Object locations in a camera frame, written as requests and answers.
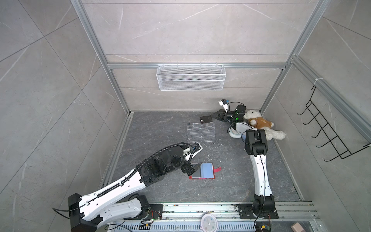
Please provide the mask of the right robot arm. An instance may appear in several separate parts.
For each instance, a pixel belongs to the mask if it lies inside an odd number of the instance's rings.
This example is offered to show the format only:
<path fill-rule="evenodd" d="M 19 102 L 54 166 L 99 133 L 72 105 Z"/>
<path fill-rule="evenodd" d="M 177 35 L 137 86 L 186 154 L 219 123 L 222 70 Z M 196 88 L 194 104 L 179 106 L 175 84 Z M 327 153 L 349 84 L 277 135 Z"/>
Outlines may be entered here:
<path fill-rule="evenodd" d="M 273 138 L 283 139 L 286 134 L 273 130 L 274 123 L 266 120 L 259 110 L 246 110 L 246 107 L 240 104 L 231 111 L 227 101 L 222 100 L 219 103 L 223 108 L 209 116 L 200 117 L 200 123 L 208 124 L 216 119 L 230 124 L 227 133 L 230 137 L 241 139 L 244 142 L 245 151 L 253 165 L 255 193 L 251 209 L 252 217 L 256 219 L 278 218 L 274 216 L 275 201 L 266 165 L 267 142 Z"/>

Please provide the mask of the blue credit card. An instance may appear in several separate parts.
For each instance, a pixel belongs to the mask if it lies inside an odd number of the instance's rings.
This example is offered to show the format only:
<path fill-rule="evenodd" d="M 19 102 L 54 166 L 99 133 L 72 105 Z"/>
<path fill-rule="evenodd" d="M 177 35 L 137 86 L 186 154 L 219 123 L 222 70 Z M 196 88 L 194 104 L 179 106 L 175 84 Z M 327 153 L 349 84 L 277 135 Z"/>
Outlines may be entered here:
<path fill-rule="evenodd" d="M 214 178 L 214 166 L 212 163 L 203 163 L 201 165 L 201 172 L 203 179 L 213 179 Z"/>

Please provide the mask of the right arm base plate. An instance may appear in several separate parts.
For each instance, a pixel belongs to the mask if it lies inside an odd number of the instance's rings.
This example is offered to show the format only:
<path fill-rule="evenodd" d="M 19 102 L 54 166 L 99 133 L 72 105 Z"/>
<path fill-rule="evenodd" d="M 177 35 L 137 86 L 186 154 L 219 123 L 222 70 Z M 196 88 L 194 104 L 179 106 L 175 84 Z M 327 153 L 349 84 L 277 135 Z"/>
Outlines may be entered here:
<path fill-rule="evenodd" d="M 240 219 L 279 219 L 277 210 L 264 206 L 259 209 L 253 204 L 237 204 L 235 210 L 239 213 Z"/>

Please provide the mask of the red card holder wallet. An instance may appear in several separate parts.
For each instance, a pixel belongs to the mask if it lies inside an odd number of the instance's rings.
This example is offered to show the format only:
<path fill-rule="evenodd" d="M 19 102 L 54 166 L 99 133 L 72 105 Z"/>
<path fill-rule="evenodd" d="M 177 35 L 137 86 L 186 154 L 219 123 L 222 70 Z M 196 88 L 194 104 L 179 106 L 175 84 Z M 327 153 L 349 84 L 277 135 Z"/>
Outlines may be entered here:
<path fill-rule="evenodd" d="M 205 179 L 215 179 L 215 174 L 222 170 L 221 167 L 214 168 L 213 163 L 202 163 L 200 168 L 192 174 L 189 179 L 194 180 L 205 180 Z"/>

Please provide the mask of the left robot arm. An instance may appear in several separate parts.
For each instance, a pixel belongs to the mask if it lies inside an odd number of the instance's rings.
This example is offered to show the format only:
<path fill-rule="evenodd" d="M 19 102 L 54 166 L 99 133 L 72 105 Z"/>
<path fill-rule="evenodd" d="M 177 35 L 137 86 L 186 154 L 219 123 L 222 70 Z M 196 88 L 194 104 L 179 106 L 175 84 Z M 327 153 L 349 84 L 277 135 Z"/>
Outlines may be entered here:
<path fill-rule="evenodd" d="M 170 145 L 155 152 L 108 186 L 87 195 L 71 195 L 66 210 L 71 231 L 94 232 L 119 219 L 147 218 L 151 206 L 147 198 L 137 192 L 178 169 L 191 176 L 200 168 L 200 164 L 191 163 L 192 158 L 202 149 L 199 143 Z"/>

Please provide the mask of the grey credit card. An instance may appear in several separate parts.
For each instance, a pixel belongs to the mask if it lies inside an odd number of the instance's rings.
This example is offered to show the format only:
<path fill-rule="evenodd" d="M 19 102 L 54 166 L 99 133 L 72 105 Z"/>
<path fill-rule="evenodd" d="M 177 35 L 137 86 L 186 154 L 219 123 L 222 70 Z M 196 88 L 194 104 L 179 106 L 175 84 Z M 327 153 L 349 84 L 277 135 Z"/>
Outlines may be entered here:
<path fill-rule="evenodd" d="M 198 163 L 193 166 L 195 169 L 195 172 L 191 175 L 192 179 L 200 179 L 202 177 L 201 165 L 202 163 Z"/>

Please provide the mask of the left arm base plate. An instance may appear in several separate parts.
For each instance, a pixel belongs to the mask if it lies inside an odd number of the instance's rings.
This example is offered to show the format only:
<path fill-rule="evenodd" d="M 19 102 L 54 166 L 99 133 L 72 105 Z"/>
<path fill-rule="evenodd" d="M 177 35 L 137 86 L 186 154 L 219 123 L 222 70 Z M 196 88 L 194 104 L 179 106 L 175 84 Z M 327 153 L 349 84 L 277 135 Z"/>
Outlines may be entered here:
<path fill-rule="evenodd" d="M 163 204 L 150 204 L 146 206 L 141 214 L 138 216 L 138 219 L 141 220 L 150 220 L 150 219 L 161 219 L 163 213 Z"/>

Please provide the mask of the clear acrylic organizer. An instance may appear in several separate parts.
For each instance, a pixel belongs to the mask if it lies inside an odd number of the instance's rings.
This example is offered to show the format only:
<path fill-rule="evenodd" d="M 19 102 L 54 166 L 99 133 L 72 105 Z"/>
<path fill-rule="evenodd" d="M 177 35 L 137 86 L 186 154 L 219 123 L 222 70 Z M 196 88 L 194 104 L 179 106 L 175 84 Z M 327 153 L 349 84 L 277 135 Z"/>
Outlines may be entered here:
<path fill-rule="evenodd" d="M 209 123 L 187 124 L 187 139 L 189 143 L 208 143 L 215 141 L 215 125 Z"/>

